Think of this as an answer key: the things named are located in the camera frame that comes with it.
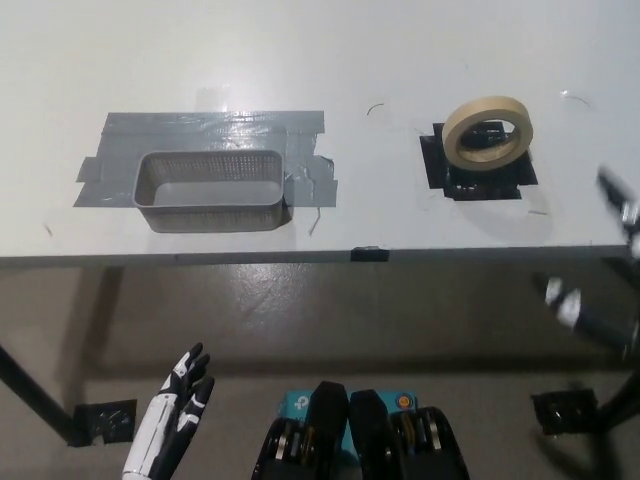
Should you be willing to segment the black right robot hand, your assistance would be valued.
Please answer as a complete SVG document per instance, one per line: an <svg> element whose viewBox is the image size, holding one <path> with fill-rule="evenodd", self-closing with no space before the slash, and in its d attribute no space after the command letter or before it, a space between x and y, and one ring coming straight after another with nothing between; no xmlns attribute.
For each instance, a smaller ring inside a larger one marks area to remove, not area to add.
<svg viewBox="0 0 640 480"><path fill-rule="evenodd" d="M608 168L598 171L597 184L614 211L626 240L630 272L639 273L639 199ZM536 272L532 284L539 298L562 326L623 355L639 348L639 324L624 326L607 320L589 307L582 290L562 278Z"/></svg>

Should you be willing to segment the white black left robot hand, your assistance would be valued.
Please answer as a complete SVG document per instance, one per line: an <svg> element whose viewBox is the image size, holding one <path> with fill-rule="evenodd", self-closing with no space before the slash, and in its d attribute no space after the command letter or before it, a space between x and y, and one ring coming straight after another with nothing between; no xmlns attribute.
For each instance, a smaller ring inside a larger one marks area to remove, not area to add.
<svg viewBox="0 0 640 480"><path fill-rule="evenodd" d="M169 479L198 429L215 385L198 342L174 365L150 401L123 467L124 479Z"/></svg>

